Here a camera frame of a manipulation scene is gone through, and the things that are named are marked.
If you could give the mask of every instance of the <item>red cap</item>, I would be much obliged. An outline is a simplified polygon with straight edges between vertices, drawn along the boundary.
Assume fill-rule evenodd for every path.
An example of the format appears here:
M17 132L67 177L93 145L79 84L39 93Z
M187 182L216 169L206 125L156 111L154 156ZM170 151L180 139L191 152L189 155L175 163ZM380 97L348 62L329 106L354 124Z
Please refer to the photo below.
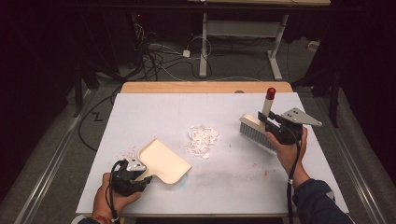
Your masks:
M265 96L265 99L267 99L267 100L274 100L274 98L275 98L275 93L276 93L276 90L275 90L275 88L268 88L268 90L267 90L267 95Z

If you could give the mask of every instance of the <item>dark background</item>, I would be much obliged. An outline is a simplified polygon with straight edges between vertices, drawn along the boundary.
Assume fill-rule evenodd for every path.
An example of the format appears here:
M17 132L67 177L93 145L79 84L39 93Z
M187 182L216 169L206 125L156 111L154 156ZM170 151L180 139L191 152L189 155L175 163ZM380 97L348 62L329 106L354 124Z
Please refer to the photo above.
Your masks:
M365 2L332 1L332 6L358 7ZM369 1L369 4L372 5L367 11L358 14L290 15L284 39L292 42L302 36L311 40L321 38L320 48L306 75L316 78L304 84L316 86L318 96L322 96L332 85L333 74L340 76L354 115L396 182L393 169L396 153L392 141L396 109L393 100L396 96L396 17L390 1ZM0 8L2 200L40 137L66 106L77 64L83 68L81 76L87 85L95 88L97 69L87 66L87 60L117 73L122 60L132 62L136 55L132 42L127 47L117 45L114 34L120 27L111 25L122 23L128 27L126 13L91 11L81 17L81 11L64 10L50 0L7 1L2 2ZM199 13L142 12L142 15L146 27L164 36L174 34L172 38L180 41L188 42L191 35L197 35L201 29ZM236 20L264 19L234 13L220 16ZM116 55L114 52L122 51L120 49L124 49L124 53Z

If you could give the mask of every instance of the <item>floor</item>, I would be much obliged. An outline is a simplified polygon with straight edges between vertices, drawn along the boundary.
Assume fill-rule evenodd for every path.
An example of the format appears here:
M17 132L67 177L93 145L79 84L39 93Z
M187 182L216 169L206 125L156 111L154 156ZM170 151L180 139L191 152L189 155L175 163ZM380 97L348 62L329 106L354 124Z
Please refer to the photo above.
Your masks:
M197 76L199 62L193 59L200 55L197 47L191 46L191 59L180 60L179 54L186 46L172 41L156 41L149 47L152 50L150 55L155 56L156 63L161 62L161 68L154 69L148 58L146 68L129 79L274 80L265 55L265 51L272 47L271 39L213 38L211 43L212 51L208 58L211 72L208 78ZM315 56L314 52L307 50L308 43L306 39L291 44L281 43L276 59L285 81L292 82L304 77ZM131 71L133 68L128 63L120 64L121 75L127 76ZM49 126L3 200L0 223L70 223L76 216L79 197L111 112L113 95L120 90L120 83L104 74L98 74L98 80L98 90L84 88L84 106L76 118L73 116L76 111L74 93L70 92L69 106ZM345 197L350 216L356 223L363 224L396 220L394 185L370 149L342 90L337 112L338 129L334 129L327 118L327 97L313 97L309 87L294 91L299 93L305 111L324 121L325 128L314 131ZM263 223L265 220L245 221ZM166 222L138 219L137 223Z

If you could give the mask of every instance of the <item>brush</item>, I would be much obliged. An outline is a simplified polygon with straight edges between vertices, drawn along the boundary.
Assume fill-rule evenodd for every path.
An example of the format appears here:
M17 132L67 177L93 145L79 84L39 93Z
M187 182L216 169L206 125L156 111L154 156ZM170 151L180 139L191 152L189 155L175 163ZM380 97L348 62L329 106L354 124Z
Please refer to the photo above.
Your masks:
M268 117L270 113L271 106L275 98L275 93L276 93L276 89L269 88L267 90L267 94L265 95L265 101L262 107L262 113L266 117ZM240 133L244 134L248 138L259 143L260 145L275 150L265 136L265 125L259 119L257 119L252 115L244 114L239 120L241 121L241 127L239 129Z

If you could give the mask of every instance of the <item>hand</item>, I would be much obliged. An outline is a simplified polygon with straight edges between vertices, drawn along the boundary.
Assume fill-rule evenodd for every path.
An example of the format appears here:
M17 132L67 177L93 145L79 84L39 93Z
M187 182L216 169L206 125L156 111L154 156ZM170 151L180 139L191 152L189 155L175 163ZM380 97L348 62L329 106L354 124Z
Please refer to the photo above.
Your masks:
M93 202L92 215L93 216L99 215L111 220L113 216L111 215L111 210L106 202L106 189L108 188L109 185L109 179L110 179L110 173L103 174L102 186L96 192L95 199ZM140 196L141 196L141 192L136 192L128 197L124 197L122 195L119 195L118 193L113 192L114 208L116 209L117 214L118 215L121 214L123 209L128 204L135 202L140 198ZM110 201L109 190L107 190L107 198Z
M293 145L281 145L272 133L265 133L268 141L275 147L277 158L280 164L285 169L286 173L289 174L294 161L297 156L297 146ZM309 179L309 175L306 173L303 167L303 157L306 152L306 138L308 136L308 130L303 127L303 136L299 142L301 146L300 157L296 164L296 169L293 175L293 186L297 188L300 184L304 183L305 180Z

